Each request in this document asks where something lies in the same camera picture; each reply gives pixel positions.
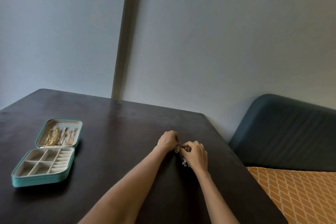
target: jewelry box lid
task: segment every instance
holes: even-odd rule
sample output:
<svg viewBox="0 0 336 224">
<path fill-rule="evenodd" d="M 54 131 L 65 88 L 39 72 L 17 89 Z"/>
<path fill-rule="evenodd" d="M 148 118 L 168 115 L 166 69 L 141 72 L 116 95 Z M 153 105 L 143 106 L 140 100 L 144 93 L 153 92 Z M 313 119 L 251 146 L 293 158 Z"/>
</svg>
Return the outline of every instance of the jewelry box lid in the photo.
<svg viewBox="0 0 336 224">
<path fill-rule="evenodd" d="M 83 122 L 75 119 L 51 119 L 46 122 L 36 138 L 38 148 L 76 147 Z"/>
</svg>

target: left hand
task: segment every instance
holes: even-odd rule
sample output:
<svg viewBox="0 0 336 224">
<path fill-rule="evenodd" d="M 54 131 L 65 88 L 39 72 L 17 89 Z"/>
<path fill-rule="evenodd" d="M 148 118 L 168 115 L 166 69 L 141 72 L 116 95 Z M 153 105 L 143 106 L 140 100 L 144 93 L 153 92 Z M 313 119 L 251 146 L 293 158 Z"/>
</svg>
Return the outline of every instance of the left hand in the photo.
<svg viewBox="0 0 336 224">
<path fill-rule="evenodd" d="M 157 146 L 164 149 L 166 152 L 172 151 L 179 143 L 179 135 L 171 130 L 166 131 L 157 142 Z"/>
</svg>

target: jewelry box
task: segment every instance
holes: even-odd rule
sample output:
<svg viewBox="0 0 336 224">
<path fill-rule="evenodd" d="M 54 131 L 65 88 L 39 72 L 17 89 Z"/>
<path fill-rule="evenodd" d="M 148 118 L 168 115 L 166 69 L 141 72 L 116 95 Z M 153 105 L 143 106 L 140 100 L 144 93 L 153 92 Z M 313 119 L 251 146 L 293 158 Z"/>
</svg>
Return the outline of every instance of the jewelry box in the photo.
<svg viewBox="0 0 336 224">
<path fill-rule="evenodd" d="M 74 160 L 83 122 L 73 119 L 47 121 L 29 151 L 12 172 L 14 187 L 26 187 L 64 180 Z"/>
</svg>

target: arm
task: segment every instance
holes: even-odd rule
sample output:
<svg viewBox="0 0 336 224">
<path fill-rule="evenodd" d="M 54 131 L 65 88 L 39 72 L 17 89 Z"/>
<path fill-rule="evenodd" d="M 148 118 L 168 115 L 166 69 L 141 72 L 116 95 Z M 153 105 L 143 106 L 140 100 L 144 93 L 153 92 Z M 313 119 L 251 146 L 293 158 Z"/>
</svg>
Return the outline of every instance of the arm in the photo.
<svg viewBox="0 0 336 224">
<path fill-rule="evenodd" d="M 184 147 L 191 147 L 187 152 Z M 239 224 L 208 172 L 208 153 L 204 150 L 203 144 L 199 142 L 187 142 L 180 149 L 181 154 L 187 160 L 190 167 L 195 172 L 201 189 L 203 191 L 205 203 L 208 208 L 212 224 Z"/>
<path fill-rule="evenodd" d="M 110 188 L 78 224 L 135 223 L 163 158 L 177 142 L 175 131 L 165 132 L 153 151 Z"/>
</svg>

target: hand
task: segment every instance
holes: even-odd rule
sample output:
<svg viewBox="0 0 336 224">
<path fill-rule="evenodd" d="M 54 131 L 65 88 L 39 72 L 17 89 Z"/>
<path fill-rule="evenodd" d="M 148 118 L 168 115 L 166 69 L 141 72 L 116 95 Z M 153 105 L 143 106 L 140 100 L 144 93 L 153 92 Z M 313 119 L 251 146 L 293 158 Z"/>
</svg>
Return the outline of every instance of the hand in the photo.
<svg viewBox="0 0 336 224">
<path fill-rule="evenodd" d="M 175 131 L 166 131 L 159 141 L 157 142 L 157 146 L 163 148 L 166 152 L 172 151 L 179 143 L 179 135 Z"/>
<path fill-rule="evenodd" d="M 184 149 L 188 146 L 191 148 L 190 152 Z M 203 144 L 200 144 L 198 141 L 186 142 L 181 145 L 180 153 L 196 175 L 200 172 L 208 172 L 208 153 L 204 149 Z"/>
</svg>

